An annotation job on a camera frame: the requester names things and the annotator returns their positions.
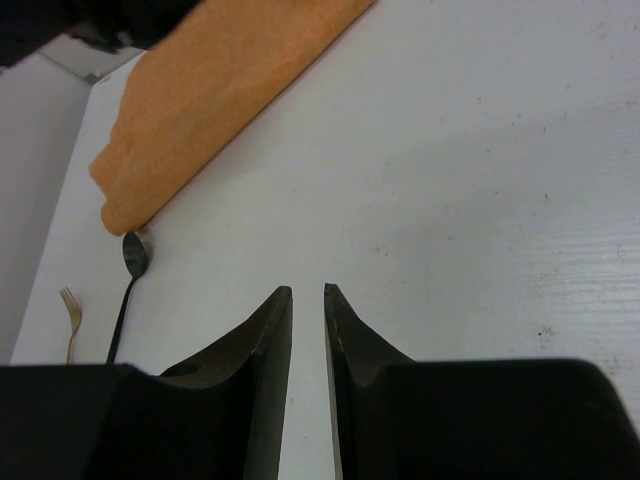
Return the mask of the orange cloth napkin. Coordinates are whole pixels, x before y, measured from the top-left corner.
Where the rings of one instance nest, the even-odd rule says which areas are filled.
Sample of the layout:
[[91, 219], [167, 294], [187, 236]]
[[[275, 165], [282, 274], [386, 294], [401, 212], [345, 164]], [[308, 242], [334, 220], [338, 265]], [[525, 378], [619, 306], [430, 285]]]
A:
[[203, 1], [131, 70], [89, 173], [116, 236], [147, 224], [369, 1]]

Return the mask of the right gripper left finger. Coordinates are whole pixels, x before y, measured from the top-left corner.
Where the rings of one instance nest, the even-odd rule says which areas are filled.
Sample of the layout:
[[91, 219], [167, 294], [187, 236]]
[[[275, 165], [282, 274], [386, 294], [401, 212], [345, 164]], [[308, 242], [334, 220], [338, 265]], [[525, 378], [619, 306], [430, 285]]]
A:
[[179, 388], [184, 479], [275, 479], [292, 349], [292, 291], [278, 287], [243, 323], [165, 370]]

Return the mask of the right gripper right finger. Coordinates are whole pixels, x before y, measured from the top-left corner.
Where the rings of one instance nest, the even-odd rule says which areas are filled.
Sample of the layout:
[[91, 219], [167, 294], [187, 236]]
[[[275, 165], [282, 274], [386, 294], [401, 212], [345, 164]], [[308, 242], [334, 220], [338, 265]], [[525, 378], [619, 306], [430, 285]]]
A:
[[325, 344], [338, 479], [397, 477], [388, 370], [414, 361], [363, 322], [340, 287], [324, 287]]

